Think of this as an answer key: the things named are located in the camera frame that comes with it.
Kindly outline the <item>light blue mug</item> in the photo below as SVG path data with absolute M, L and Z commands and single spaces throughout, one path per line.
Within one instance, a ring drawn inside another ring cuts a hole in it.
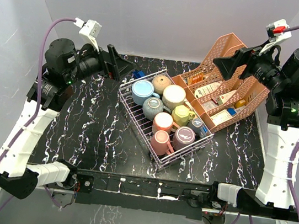
M 132 85 L 132 99 L 137 105 L 143 105 L 144 101 L 150 97 L 160 99 L 160 95 L 155 92 L 150 81 L 139 80 Z

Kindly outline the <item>beige round mug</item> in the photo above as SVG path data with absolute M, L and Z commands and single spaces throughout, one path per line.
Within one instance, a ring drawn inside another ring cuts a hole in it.
M 153 87 L 154 87 L 154 92 L 162 95 L 163 91 L 172 84 L 172 81 L 165 75 L 157 75 L 152 79 Z

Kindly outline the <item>grey mug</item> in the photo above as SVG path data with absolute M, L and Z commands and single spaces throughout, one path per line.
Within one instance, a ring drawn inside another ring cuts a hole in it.
M 171 113 L 171 110 L 168 109 L 163 102 L 156 97 L 150 97 L 146 99 L 142 106 L 142 111 L 148 120 L 153 120 L 158 113 L 167 112 Z

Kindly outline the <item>small grey-blue cup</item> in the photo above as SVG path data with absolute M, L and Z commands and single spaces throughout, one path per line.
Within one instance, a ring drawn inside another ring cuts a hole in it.
M 195 135 L 201 138 L 205 137 L 208 131 L 202 120 L 199 118 L 192 119 L 188 122 L 187 127 L 192 129 Z

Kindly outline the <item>yellow-green mug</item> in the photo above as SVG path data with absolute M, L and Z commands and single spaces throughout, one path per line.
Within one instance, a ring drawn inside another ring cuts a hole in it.
M 172 111 L 173 121 L 179 126 L 186 126 L 195 116 L 195 113 L 184 105 L 178 105 Z

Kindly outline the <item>purple mug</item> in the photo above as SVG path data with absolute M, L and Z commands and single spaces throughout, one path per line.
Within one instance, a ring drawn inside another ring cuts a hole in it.
M 187 126 L 181 126 L 173 135 L 172 145 L 174 150 L 180 150 L 195 141 L 195 132 Z

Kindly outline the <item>pink mug white inside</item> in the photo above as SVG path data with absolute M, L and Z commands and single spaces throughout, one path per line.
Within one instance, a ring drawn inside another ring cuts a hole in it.
M 157 131 L 151 138 L 150 145 L 158 156 L 174 153 L 169 134 L 166 131 Z

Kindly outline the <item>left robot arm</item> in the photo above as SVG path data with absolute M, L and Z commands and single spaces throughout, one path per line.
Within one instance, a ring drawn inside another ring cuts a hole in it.
M 93 74 L 120 82 L 137 69 L 137 64 L 122 58 L 113 45 L 107 48 L 104 51 L 84 44 L 76 49 L 73 41 L 66 38 L 50 44 L 44 55 L 42 76 L 27 93 L 24 109 L 0 149 L 0 188 L 25 199 L 37 186 L 75 186 L 77 176 L 67 162 L 29 165 L 28 160 L 41 135 L 72 96 L 74 83 Z

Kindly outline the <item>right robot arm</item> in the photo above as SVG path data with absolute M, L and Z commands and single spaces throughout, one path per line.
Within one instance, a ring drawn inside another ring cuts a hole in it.
M 213 59 L 225 81 L 244 66 L 240 79 L 253 76 L 269 90 L 265 103 L 269 142 L 257 190 L 214 182 L 207 202 L 214 209 L 228 203 L 242 214 L 296 222 L 298 211 L 290 190 L 295 177 L 287 171 L 289 165 L 295 167 L 298 163 L 291 155 L 299 141 L 299 48 L 283 66 L 279 56 L 273 54 L 280 48 L 276 45 L 263 52 L 262 46 L 245 47 L 233 56 Z

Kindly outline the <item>small blue object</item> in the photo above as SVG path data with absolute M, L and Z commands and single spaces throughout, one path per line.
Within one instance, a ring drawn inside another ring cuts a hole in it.
M 145 76 L 145 73 L 142 70 L 134 70 L 132 72 L 133 79 L 139 79 Z

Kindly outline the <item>peach desk organizer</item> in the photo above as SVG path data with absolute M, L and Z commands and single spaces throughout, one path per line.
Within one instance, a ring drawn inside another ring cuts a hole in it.
M 186 91 L 186 99 L 215 133 L 240 121 L 257 109 L 269 90 L 253 76 L 239 79 L 245 69 L 240 66 L 231 79 L 225 81 L 213 59 L 232 56 L 245 44 L 234 34 L 219 37 L 202 63 L 194 70 L 172 77 Z

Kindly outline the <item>black front rail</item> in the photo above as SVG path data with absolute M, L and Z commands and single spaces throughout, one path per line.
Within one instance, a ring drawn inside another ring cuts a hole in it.
M 236 211 L 231 205 L 209 201 L 210 185 L 71 168 L 65 182 L 49 185 L 67 190 L 78 204 L 120 206 L 125 209 L 180 215 L 201 220 L 201 213 Z

